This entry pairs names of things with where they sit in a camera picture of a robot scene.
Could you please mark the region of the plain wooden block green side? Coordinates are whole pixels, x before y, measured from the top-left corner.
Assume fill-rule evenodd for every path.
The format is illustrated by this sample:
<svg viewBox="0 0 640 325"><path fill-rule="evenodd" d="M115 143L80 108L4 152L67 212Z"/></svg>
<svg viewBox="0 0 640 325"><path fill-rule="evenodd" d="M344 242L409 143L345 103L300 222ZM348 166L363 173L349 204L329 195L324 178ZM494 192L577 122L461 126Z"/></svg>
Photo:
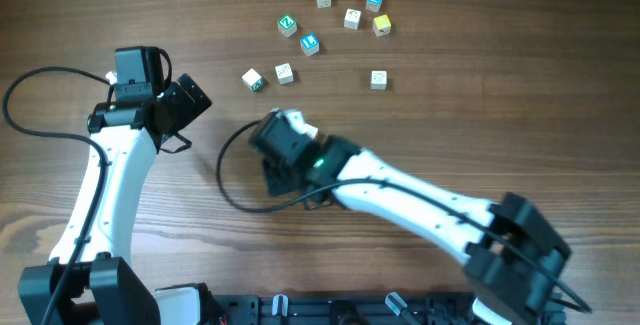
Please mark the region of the plain wooden block green side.
<svg viewBox="0 0 640 325"><path fill-rule="evenodd" d="M305 134L308 135L312 140L316 140L317 139L318 132L319 132L319 130L316 127L314 127L312 125L309 125L309 124L306 125Z"/></svg>

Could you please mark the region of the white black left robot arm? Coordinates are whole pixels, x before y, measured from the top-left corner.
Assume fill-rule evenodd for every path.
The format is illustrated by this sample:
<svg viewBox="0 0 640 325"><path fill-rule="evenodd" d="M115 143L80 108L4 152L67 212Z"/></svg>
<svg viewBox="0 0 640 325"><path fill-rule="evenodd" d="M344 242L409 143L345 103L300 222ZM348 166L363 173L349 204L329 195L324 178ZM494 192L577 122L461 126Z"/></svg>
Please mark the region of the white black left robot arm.
<svg viewBox="0 0 640 325"><path fill-rule="evenodd" d="M19 296L33 324L180 324L200 319L191 288L151 293L130 265L145 179L163 143L211 105L187 74L157 91L115 87L88 119L89 161L71 218L46 264L27 267Z"/></svg>

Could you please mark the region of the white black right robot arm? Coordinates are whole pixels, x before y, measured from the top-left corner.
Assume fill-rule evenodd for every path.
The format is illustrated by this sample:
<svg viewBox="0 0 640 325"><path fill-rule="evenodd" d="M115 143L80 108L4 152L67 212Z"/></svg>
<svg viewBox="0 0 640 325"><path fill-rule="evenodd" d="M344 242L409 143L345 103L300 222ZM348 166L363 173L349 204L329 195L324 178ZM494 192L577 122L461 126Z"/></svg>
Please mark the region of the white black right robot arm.
<svg viewBox="0 0 640 325"><path fill-rule="evenodd" d="M343 137L253 135L290 189L318 190L425 238L458 261L489 323L541 324L571 250L526 198L499 203L455 194L408 175Z"/></svg>

